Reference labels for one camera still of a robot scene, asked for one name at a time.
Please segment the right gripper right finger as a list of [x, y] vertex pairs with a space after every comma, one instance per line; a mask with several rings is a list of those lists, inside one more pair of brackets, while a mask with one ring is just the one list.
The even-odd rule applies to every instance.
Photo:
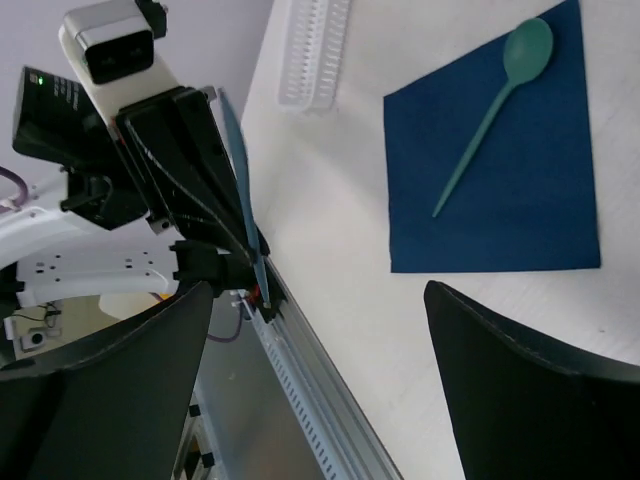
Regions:
[[423, 299], [466, 478], [638, 478], [638, 366], [562, 342], [442, 282], [428, 282]]

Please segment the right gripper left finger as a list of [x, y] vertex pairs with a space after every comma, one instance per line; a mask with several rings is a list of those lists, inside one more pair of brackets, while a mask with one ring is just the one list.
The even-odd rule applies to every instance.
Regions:
[[2, 368], [2, 478], [170, 478], [213, 298], [201, 282]]

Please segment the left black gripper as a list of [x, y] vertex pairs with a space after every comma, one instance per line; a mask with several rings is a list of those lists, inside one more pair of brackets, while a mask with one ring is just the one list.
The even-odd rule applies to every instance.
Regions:
[[72, 212], [107, 230], [145, 220], [183, 240], [179, 282], [243, 289], [273, 316], [269, 246], [251, 204], [248, 154], [226, 93], [176, 87], [121, 109], [107, 126], [87, 93], [64, 136]]

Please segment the blue plastic knife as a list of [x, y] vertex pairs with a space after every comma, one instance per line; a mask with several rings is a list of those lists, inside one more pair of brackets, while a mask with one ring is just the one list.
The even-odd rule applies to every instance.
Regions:
[[217, 98], [220, 103], [224, 128], [226, 130], [227, 144], [231, 154], [236, 176], [236, 184], [240, 197], [242, 215], [244, 219], [248, 244], [251, 253], [251, 260], [256, 275], [256, 280], [260, 288], [263, 305], [265, 308], [271, 307], [268, 277], [265, 259], [262, 254], [258, 229], [253, 215], [250, 192], [250, 176], [248, 166], [248, 155], [244, 136], [240, 122], [222, 88], [217, 89]]

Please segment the dark blue paper napkin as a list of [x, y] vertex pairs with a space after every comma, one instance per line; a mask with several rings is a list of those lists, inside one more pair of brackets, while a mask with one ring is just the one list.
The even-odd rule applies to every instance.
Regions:
[[509, 96], [443, 208], [506, 75], [496, 38], [383, 101], [391, 269], [492, 273], [601, 264], [580, 7], [543, 14], [545, 71]]

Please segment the teal plastic spoon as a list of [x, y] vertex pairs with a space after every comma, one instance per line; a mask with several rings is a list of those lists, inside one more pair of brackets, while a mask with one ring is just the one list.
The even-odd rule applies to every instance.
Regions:
[[551, 59], [553, 49], [554, 35], [551, 27], [539, 17], [522, 22], [507, 36], [502, 56], [506, 83], [492, 101], [444, 186], [432, 211], [433, 218], [436, 218], [445, 207], [511, 93], [517, 87], [535, 80], [544, 72]]

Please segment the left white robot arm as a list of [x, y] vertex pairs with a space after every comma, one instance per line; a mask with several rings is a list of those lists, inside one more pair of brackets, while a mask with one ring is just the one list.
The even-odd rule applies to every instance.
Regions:
[[3, 313], [205, 282], [271, 316], [280, 297], [223, 90], [167, 87], [104, 121], [80, 83], [27, 66], [12, 145], [59, 171], [1, 207]]

